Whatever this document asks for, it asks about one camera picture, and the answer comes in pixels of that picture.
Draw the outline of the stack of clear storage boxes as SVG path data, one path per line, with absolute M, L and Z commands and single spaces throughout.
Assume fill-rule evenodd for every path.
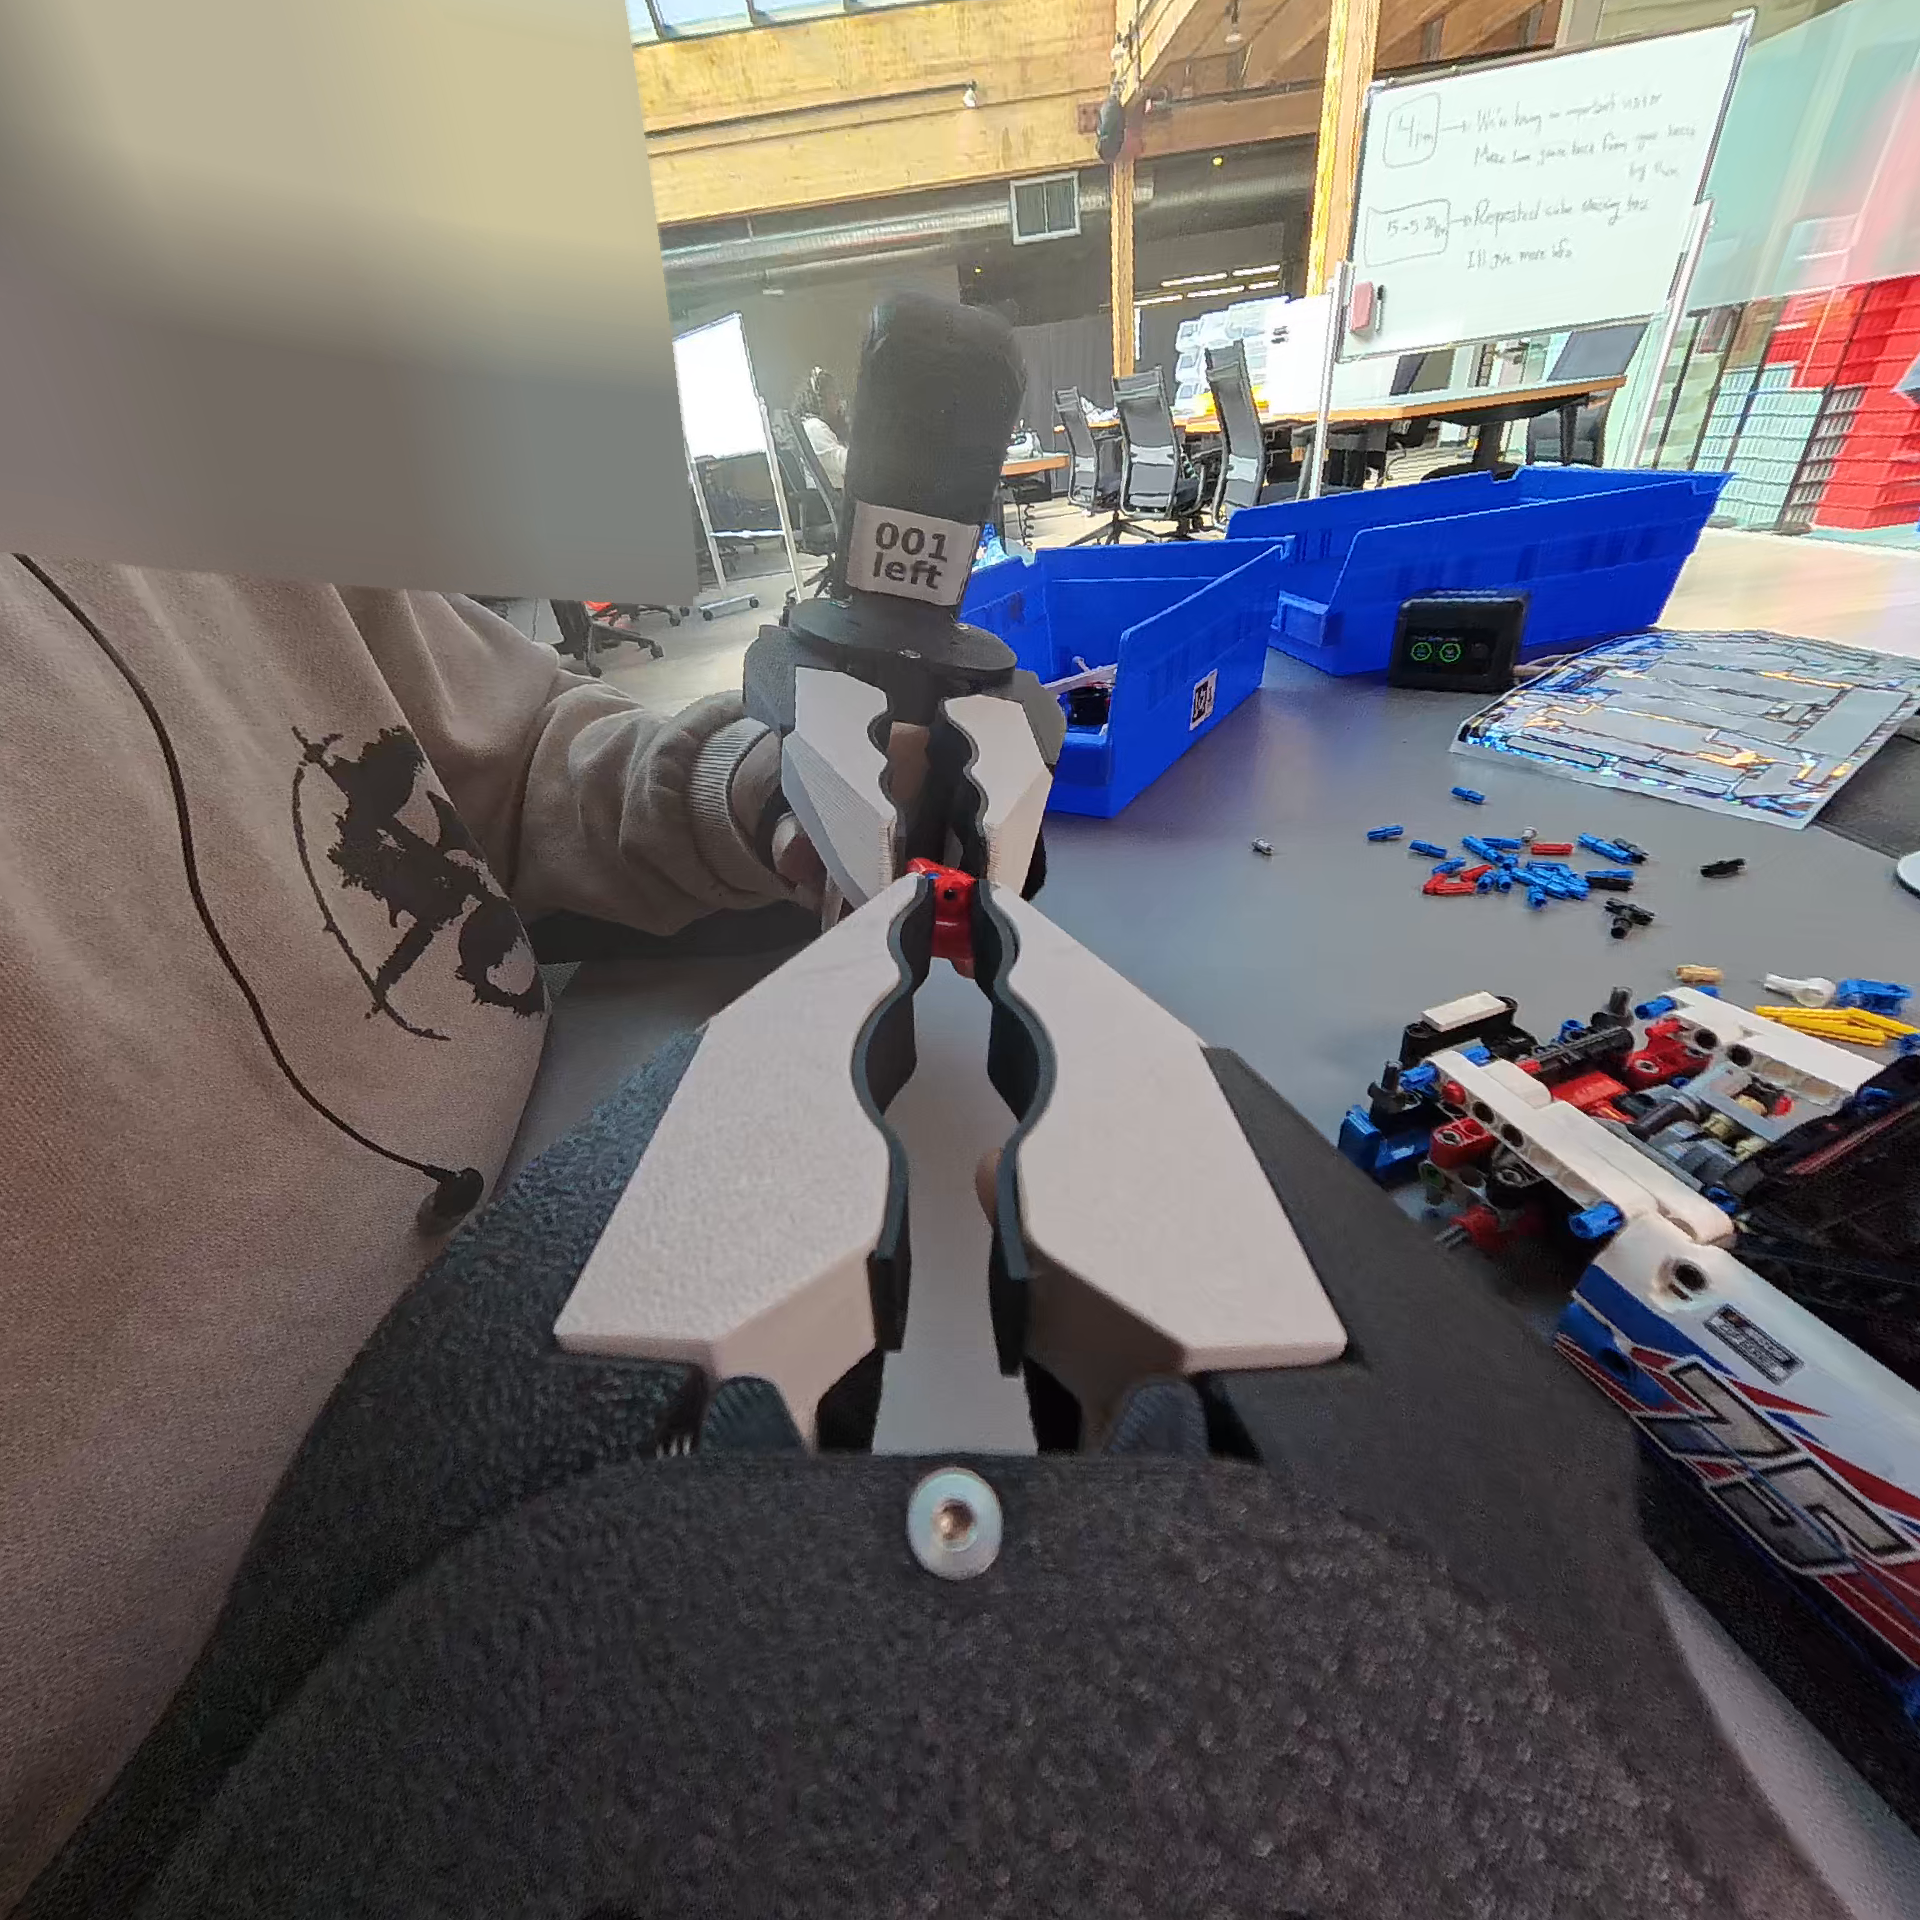
M 1213 413 L 1209 356 L 1241 350 L 1248 378 L 1265 416 L 1312 413 L 1324 387 L 1334 298 L 1237 299 L 1190 316 L 1175 331 L 1178 418 Z

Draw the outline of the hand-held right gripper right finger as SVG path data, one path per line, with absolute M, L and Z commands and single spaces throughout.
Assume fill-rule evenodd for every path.
M 1008 888 L 975 904 L 996 1153 L 991 1319 L 1042 1405 L 1113 1421 L 1143 1381 L 1320 1369 L 1348 1332 L 1209 1046 Z

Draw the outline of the wall of red blue bins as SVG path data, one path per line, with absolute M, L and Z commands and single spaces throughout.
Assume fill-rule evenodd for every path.
M 1767 536 L 1918 533 L 1918 274 L 1752 299 L 1698 334 L 1715 372 L 1693 466 L 1715 522 Z

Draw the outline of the blue labelled storage bin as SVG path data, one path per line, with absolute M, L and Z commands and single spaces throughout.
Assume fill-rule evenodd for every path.
M 1045 687 L 1107 670 L 1107 716 L 1069 718 L 1049 814 L 1113 818 L 1260 689 L 1293 538 L 1045 550 L 975 571 L 965 620 Z

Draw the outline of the pile of small brick pins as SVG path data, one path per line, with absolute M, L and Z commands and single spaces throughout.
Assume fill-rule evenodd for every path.
M 1530 910 L 1628 899 L 1654 858 L 1621 834 L 1580 828 L 1551 839 L 1545 828 L 1504 834 L 1479 818 L 1462 824 L 1452 835 L 1373 824 L 1361 828 L 1361 841 L 1396 848 L 1427 900 L 1509 899 Z

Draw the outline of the grey desk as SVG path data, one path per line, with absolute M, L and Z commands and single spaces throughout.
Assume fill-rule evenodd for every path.
M 1673 616 L 1693 629 L 1767 626 L 1918 644 L 1918 561 L 1794 542 L 1731 542 L 1734 589 L 1701 589 L 1694 558 Z M 1583 790 L 1531 771 L 1473 774 L 1449 758 L 1473 699 L 1326 679 L 1266 656 L 1260 693 L 1110 824 L 1045 828 L 1042 908 L 1213 1046 L 1237 1050 L 1329 1141 L 1400 1024 L 1471 989 L 1512 993 L 1526 1014 L 1583 1014 L 1610 985 L 1658 993 L 1674 964 L 1715 964 L 1729 1000 L 1763 974 L 1883 977 L 1918 985 L 1918 900 L 1890 858 L 1829 828 L 1767 828 L 1674 802 Z M 1530 910 L 1427 900 L 1373 824 L 1452 835 L 1461 818 L 1549 835 L 1621 828 L 1651 848 L 1656 925 L 1610 943 L 1599 908 Z M 1258 858 L 1250 839 L 1273 841 Z M 1743 857 L 1734 879 L 1698 866 Z M 754 957 L 598 957 L 562 970 L 560 1011 L 510 1172 L 544 1157 L 642 1062 L 771 967 Z M 922 1057 L 954 1057 L 954 1092 L 915 1082 L 902 1136 L 927 1158 L 915 1227 L 904 1354 L 886 1369 L 883 1452 L 1032 1452 L 1018 1381 L 1000 1379 L 981 1296 L 988 1226 L 954 1150 L 1000 1141 L 988 1083 L 988 1006 L 940 970 L 926 993 Z M 1759 1677 L 1698 1600 L 1658 1577 L 1683 1653 L 1720 1728 L 1853 1916 L 1918 1916 L 1918 1839 L 1843 1762 L 1801 1708 Z

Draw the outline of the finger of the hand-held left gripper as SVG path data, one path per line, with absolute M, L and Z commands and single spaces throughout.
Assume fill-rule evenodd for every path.
M 832 895 L 858 910 L 902 870 L 902 824 L 891 801 L 886 689 L 832 670 L 793 674 L 793 728 L 781 744 L 781 788 Z
M 1039 736 L 1013 699 L 975 693 L 954 703 L 954 848 L 965 871 L 1027 899 L 1053 792 Z

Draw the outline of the rolling whiteboard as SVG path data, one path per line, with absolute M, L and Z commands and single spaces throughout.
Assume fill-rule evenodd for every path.
M 769 497 L 778 514 L 792 591 L 803 589 L 799 546 L 781 473 L 781 450 L 771 428 L 771 409 L 758 392 L 743 315 L 726 315 L 673 337 L 673 366 L 681 383 L 681 418 L 687 446 L 687 481 L 693 510 L 718 589 L 718 610 L 738 610 L 746 594 L 732 589 L 726 567 L 726 536 L 708 507 L 708 469 L 729 460 L 758 460 L 769 469 Z

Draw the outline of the person's beige hoodie torso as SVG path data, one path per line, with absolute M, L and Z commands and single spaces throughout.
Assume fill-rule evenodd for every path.
M 572 693 L 462 594 L 4 561 L 4 1910 L 517 1141 Z

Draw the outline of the holographic sticker sheet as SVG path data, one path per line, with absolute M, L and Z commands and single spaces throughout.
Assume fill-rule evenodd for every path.
M 1549 660 L 1468 716 L 1452 753 L 1805 828 L 1913 716 L 1913 656 L 1654 629 Z

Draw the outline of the toy brick race car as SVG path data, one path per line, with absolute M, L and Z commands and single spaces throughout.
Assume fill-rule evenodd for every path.
M 1557 1351 L 1918 1718 L 1918 1050 L 1674 985 L 1416 1011 L 1338 1153 L 1569 1257 Z

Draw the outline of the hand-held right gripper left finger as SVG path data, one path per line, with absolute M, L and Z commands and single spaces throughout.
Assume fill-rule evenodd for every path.
M 904 876 L 705 1024 L 560 1314 L 564 1351 L 758 1379 L 806 1445 L 870 1445 L 913 1287 L 888 1107 L 927 970 L 932 879 Z

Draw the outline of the black hoodie drawstring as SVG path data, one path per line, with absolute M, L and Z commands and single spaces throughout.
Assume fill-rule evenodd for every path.
M 62 610 L 80 626 L 80 633 L 107 660 L 107 667 L 117 674 L 117 679 L 128 687 L 135 704 L 140 709 L 146 731 L 155 736 L 163 778 L 168 778 L 168 797 L 170 797 L 170 811 L 177 818 L 179 876 L 187 885 L 194 919 L 201 925 L 205 947 L 213 950 L 213 959 L 218 964 L 218 970 L 227 974 L 227 980 L 239 993 L 239 1000 L 251 1019 L 251 1029 L 268 1050 L 271 1068 L 278 1070 L 286 1088 L 315 1116 L 319 1116 L 338 1136 L 350 1141 L 350 1145 L 369 1153 L 374 1158 L 379 1158 L 387 1166 L 399 1166 L 424 1183 L 424 1195 L 421 1195 L 421 1205 L 415 1216 L 415 1232 L 421 1239 L 452 1234 L 483 1201 L 487 1174 L 478 1166 L 438 1166 L 438 1164 L 415 1158 L 408 1153 L 391 1150 L 388 1144 L 374 1141 L 363 1125 L 356 1125 L 344 1112 L 338 1112 L 323 1100 L 323 1094 L 316 1094 L 302 1076 L 289 1048 L 276 1035 L 266 1000 L 257 995 L 251 977 L 241 970 L 241 959 L 229 947 L 229 938 L 222 935 L 222 925 L 218 925 L 213 900 L 205 895 L 203 866 L 201 866 L 201 839 L 194 828 L 191 790 L 184 779 L 184 761 L 179 761 L 179 748 L 168 728 L 163 713 L 158 709 L 152 689 L 144 687 L 144 679 L 138 677 L 130 660 L 122 652 L 122 647 L 111 644 L 111 637 L 101 629 L 101 624 L 37 558 L 11 556 L 11 561 L 19 565 L 25 571 L 25 579 L 57 604 L 57 610 Z

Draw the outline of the person's left forearm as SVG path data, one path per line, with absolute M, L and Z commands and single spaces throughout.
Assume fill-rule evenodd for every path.
M 676 935 L 792 900 L 781 740 L 738 693 L 656 716 L 463 594 L 341 589 L 436 779 L 527 920 Z

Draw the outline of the long wooden table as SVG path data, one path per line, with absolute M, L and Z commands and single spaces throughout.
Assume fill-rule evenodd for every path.
M 1475 431 L 1471 469 L 1497 469 L 1504 453 L 1504 431 L 1516 421 L 1557 416 L 1563 453 L 1579 413 L 1591 401 L 1610 399 L 1628 385 L 1622 372 L 1588 378 L 1551 378 L 1512 387 L 1443 387 L 1425 396 L 1381 396 L 1359 401 L 1329 401 L 1324 413 L 1311 406 L 1271 406 L 1258 396 L 1258 421 L 1265 434 L 1282 428 L 1311 428 L 1311 450 L 1304 453 L 1301 501 L 1324 497 L 1326 436 L 1334 431 L 1403 428 L 1421 421 L 1471 426 Z

